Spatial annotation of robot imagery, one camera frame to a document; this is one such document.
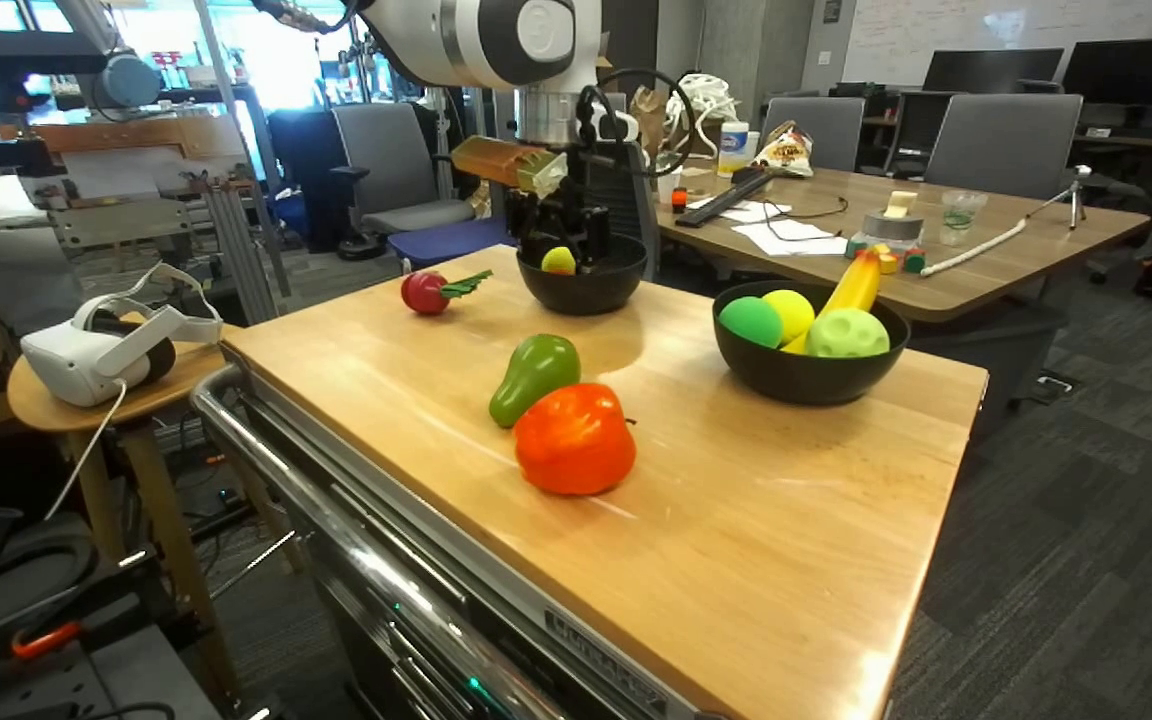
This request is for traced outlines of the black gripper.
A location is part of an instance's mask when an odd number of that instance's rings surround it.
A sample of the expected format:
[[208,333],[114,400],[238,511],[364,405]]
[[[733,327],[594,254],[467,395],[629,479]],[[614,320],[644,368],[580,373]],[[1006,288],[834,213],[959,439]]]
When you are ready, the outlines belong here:
[[559,235],[580,235],[590,217],[608,218],[608,233],[589,240],[590,270],[640,270],[644,240],[652,233],[646,168],[635,144],[569,146],[569,174],[546,199],[519,203],[519,250],[541,263]]

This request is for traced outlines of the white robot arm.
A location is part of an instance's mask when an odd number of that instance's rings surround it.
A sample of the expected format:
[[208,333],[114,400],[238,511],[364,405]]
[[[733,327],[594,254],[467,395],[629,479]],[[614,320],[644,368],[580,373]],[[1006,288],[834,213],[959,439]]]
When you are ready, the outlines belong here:
[[527,250],[652,250],[640,128],[598,87],[598,0],[337,0],[337,21],[295,0],[252,4],[295,33],[360,21],[373,47],[422,87],[507,92],[515,132],[461,138],[452,168],[498,190]]

